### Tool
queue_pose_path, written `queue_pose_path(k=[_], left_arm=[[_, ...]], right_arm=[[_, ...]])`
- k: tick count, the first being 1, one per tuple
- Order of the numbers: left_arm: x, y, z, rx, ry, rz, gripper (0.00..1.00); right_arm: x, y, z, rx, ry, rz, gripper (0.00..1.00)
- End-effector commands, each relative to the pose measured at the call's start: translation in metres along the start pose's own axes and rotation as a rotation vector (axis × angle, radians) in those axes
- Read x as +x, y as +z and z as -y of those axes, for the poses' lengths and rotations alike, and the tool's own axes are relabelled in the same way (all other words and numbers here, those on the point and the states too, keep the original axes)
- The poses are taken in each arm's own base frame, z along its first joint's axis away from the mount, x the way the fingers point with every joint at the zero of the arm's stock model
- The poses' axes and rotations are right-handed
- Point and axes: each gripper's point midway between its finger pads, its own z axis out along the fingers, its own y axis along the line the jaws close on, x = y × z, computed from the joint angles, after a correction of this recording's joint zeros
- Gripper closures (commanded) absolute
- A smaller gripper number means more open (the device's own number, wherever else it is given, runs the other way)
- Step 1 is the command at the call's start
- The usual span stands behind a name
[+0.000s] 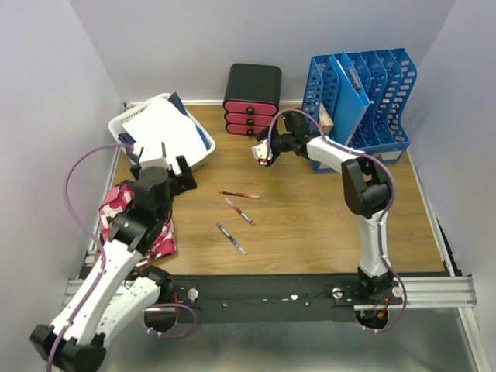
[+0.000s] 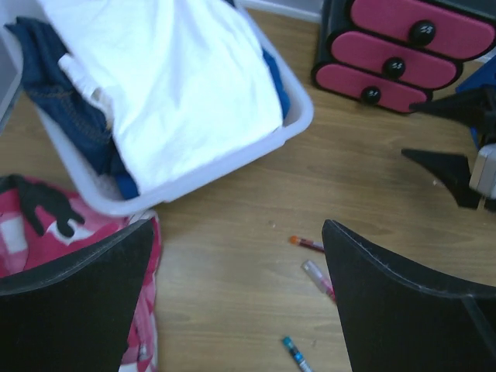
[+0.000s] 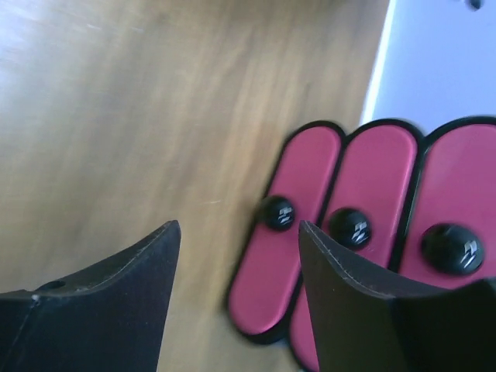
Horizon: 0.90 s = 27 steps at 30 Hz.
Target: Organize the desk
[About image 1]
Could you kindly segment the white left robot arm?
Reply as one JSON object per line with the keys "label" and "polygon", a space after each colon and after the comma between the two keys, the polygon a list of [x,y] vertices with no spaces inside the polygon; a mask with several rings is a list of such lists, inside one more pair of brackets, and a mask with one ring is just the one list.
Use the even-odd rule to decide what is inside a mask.
{"label": "white left robot arm", "polygon": [[175,318],[184,309],[198,321],[195,311],[178,301],[169,273],[158,267],[147,267],[128,290],[116,294],[170,221],[174,197],[197,187],[185,157],[176,160],[178,174],[165,157],[140,161],[133,171],[134,197],[115,217],[98,262],[63,311],[32,331],[30,341],[46,370],[97,371],[111,341],[147,309],[163,309]]}

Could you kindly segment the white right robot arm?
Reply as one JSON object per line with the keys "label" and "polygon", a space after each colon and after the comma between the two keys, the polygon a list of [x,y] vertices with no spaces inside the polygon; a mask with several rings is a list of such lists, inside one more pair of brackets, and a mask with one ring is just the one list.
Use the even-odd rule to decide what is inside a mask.
{"label": "white right robot arm", "polygon": [[359,225],[361,257],[357,270],[358,298],[372,304],[392,287],[386,222],[396,196],[391,172],[379,154],[349,148],[330,139],[309,114],[285,109],[256,135],[253,156],[269,167],[281,153],[292,152],[330,167],[342,176],[346,206]]}

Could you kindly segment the orange red gel pen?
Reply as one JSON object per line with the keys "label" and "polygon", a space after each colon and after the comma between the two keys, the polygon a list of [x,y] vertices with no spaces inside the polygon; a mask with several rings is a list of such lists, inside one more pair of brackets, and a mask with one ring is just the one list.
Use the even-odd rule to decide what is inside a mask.
{"label": "orange red gel pen", "polygon": [[237,191],[220,190],[219,191],[219,194],[221,194],[221,195],[229,195],[229,196],[236,196],[236,197],[241,197],[241,198],[260,199],[260,195],[247,194],[247,193],[242,193],[242,192],[237,192]]}

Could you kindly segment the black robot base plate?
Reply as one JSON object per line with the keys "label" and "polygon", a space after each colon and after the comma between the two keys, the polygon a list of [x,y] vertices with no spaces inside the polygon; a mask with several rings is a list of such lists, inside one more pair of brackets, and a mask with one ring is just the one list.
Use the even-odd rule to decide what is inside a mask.
{"label": "black robot base plate", "polygon": [[360,298],[356,274],[174,275],[159,302],[174,300],[201,324],[354,322],[358,308],[402,304],[391,289]]}

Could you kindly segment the blue gel pen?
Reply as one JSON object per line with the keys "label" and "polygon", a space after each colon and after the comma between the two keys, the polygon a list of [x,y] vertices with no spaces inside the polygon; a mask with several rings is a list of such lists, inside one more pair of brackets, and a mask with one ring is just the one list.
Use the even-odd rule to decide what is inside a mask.
{"label": "blue gel pen", "polygon": [[222,234],[231,242],[232,245],[237,249],[237,251],[246,256],[246,251],[242,248],[239,242],[227,231],[227,229],[219,222],[216,223],[217,228],[222,232]]}

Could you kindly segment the blue file folder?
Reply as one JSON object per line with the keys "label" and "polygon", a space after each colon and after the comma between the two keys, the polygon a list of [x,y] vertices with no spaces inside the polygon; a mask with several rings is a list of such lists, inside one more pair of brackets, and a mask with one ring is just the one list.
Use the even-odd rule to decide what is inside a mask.
{"label": "blue file folder", "polygon": [[368,109],[370,100],[349,55],[333,54],[330,60],[339,81],[332,113],[332,136],[337,143],[346,146]]}

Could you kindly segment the orange cover paperback book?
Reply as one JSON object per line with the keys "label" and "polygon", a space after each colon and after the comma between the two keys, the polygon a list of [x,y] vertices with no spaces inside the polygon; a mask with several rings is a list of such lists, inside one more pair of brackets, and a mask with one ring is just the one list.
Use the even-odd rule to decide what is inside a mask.
{"label": "orange cover paperback book", "polygon": [[324,105],[320,105],[319,109],[319,124],[322,127],[322,131],[329,136],[332,132],[332,128],[334,126],[334,123],[327,112],[326,108]]}

